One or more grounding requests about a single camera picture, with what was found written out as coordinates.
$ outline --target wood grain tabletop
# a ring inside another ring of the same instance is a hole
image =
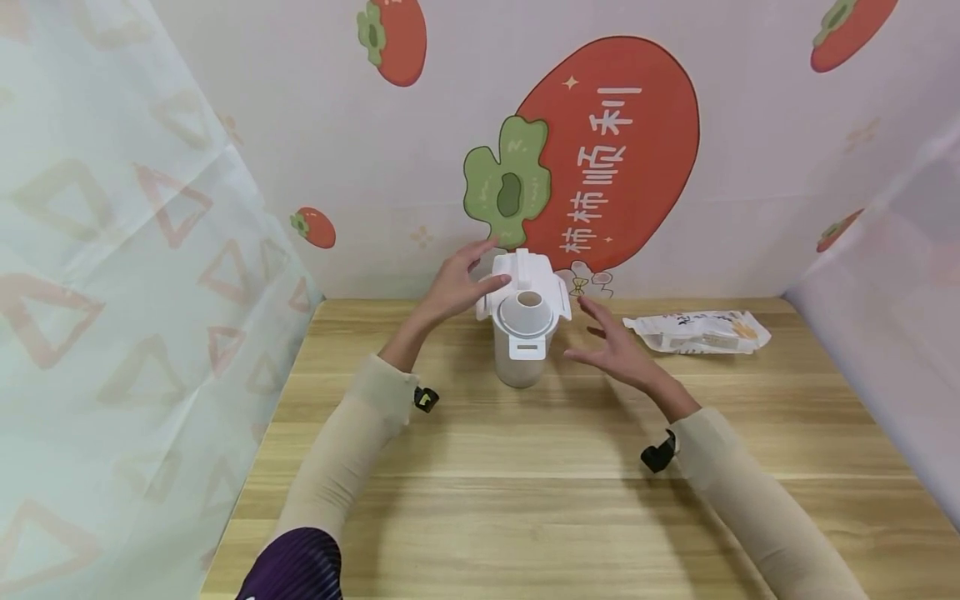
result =
[[[318,309],[202,600],[235,597],[321,425],[412,305],[329,300]],[[960,598],[960,537],[787,302],[607,305],[630,317],[753,312],[773,334],[756,354],[657,360],[726,415],[873,600]],[[347,598],[772,597],[675,466],[657,476],[641,466],[640,451],[665,437],[653,404],[563,359],[570,345],[597,343],[575,313],[526,390],[496,378],[489,321],[468,313],[433,333],[417,372],[441,400],[429,415],[414,411],[348,522]]]

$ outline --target triangle pattern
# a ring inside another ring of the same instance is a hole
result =
[[[54,345],[43,335],[39,325],[31,317],[24,299],[83,311],[86,316],[74,325],[59,345]],[[50,369],[56,365],[96,321],[103,309],[102,302],[50,281],[24,273],[0,276],[0,314],[10,322],[13,333],[41,369]]]
[[[301,277],[300,281],[297,282],[297,289],[294,290],[293,296],[287,301],[287,306],[303,314],[310,312],[310,297],[306,292],[306,277]]]
[[[119,27],[98,29],[88,0],[73,0],[70,10],[73,22],[86,41],[97,50],[115,50],[131,44],[150,41],[156,33],[154,26],[134,7],[131,0],[120,0],[120,4],[130,15],[130,19]]]
[[[200,557],[200,569],[202,569],[204,573],[209,571],[210,568],[213,566],[213,559],[216,556],[217,556],[217,546],[213,546],[212,548],[204,552],[204,555]]]
[[[157,504],[163,503],[174,488],[182,458],[175,450],[146,452],[120,458],[113,465],[113,475],[124,481],[133,493]],[[151,472],[148,480],[145,473]]]
[[[254,423],[250,426],[250,433],[253,436],[253,441],[257,444],[263,442],[263,437],[267,435],[267,429],[270,427],[268,422],[265,423]]]
[[[280,369],[274,359],[264,352],[253,365],[250,376],[247,377],[247,391],[260,396],[271,396],[283,387]]]
[[[165,386],[157,386],[150,382],[152,391],[148,394],[134,393],[133,386],[140,378],[140,374],[147,366],[148,360],[153,359],[167,379]],[[97,401],[109,405],[127,403],[162,403],[175,404],[187,394],[186,385],[177,376],[167,345],[159,334],[153,335],[131,348],[130,354],[120,363],[116,370],[107,378],[100,388]]]
[[[185,183],[180,183],[169,175],[164,175],[159,171],[138,164],[134,164],[134,168],[136,168],[136,178],[140,182],[140,188],[147,195],[147,200],[150,201],[150,205],[154,209],[156,222],[160,226],[163,237],[167,238],[167,244],[170,245],[170,248],[176,250],[183,244],[183,240],[197,225],[197,222],[209,212],[213,206],[213,201],[206,194],[187,187]],[[197,212],[174,227],[170,213],[167,211],[169,201],[164,200],[160,193],[161,185],[176,191],[178,195],[184,198],[196,202],[198,205]]]
[[[960,286],[960,242],[935,245],[930,252],[929,270],[936,286]]]
[[[225,508],[232,507],[240,496],[241,488],[243,488],[243,482],[233,474],[227,457],[221,456],[214,463],[210,478],[207,480],[201,516],[217,515]]]
[[[228,256],[236,269],[236,283],[223,281],[216,277],[217,270],[220,269],[224,259]],[[243,305],[250,300],[252,296],[250,273],[247,271],[247,264],[243,260],[243,254],[240,253],[240,244],[238,244],[235,239],[227,240],[224,248],[214,257],[213,261],[207,265],[204,272],[201,273],[197,283],[237,304]]]
[[[211,325],[206,329],[208,339],[207,350],[210,354],[210,367],[213,374],[220,377],[227,370],[230,361],[236,356],[240,346],[247,339],[247,332],[233,327],[223,327],[220,325]],[[229,338],[228,345],[221,348],[221,341]]]
[[[8,571],[28,524],[39,527],[57,540],[73,558],[14,579],[8,576]],[[13,515],[7,532],[0,536],[0,597],[6,598],[8,594],[74,573],[93,564],[101,553],[99,542],[92,534],[57,516],[39,502],[26,500]]]
[[[56,211],[51,201],[76,185],[86,208],[93,217],[92,224]],[[75,158],[61,160],[26,185],[11,194],[13,204],[48,228],[55,229],[82,242],[118,244],[124,236],[113,222],[113,207],[104,188],[93,178],[90,169]]]
[[[260,260],[263,262],[263,279],[270,283],[280,275],[286,266],[290,254],[280,247],[274,240],[264,238],[260,240]]]
[[[150,107],[150,115],[167,131],[194,150],[206,150],[213,141],[210,137],[210,129],[206,125],[202,97],[195,89],[183,89],[153,105]],[[183,120],[177,118],[178,115],[195,119],[200,123],[200,131],[194,131],[184,125]]]
[[[30,17],[20,0],[0,2],[0,37],[22,43],[30,42]]]

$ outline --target snack package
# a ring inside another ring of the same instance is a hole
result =
[[[707,310],[624,319],[650,349],[674,354],[753,354],[770,332],[749,312]]]

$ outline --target red persimmon graphic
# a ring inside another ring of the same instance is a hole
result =
[[[636,254],[684,191],[700,143],[693,84],[658,44],[603,37],[544,77],[464,161],[467,215],[500,247],[595,274]]]
[[[316,208],[304,206],[290,215],[290,225],[297,230],[300,237],[317,248],[333,248],[337,241],[337,232],[333,224]]]
[[[393,85],[413,85],[426,61],[426,21],[417,0],[371,0],[357,14],[367,60]]]
[[[834,223],[824,231],[824,234],[820,236],[820,242],[817,243],[817,252],[826,252],[830,246],[833,246],[833,242],[836,242],[840,236],[843,235],[843,232],[856,221],[856,218],[860,216],[861,212],[863,212],[863,208],[857,210],[843,221]]]
[[[813,38],[810,66],[831,71],[850,59],[879,31],[897,0],[836,0]]]

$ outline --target person's right hand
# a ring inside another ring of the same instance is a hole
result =
[[[587,331],[604,340],[604,345],[596,350],[568,348],[564,352],[566,358],[592,365],[617,381],[643,392],[670,376],[640,347],[630,330],[623,326],[606,306],[586,296],[577,300],[584,312],[600,325],[589,326]]]

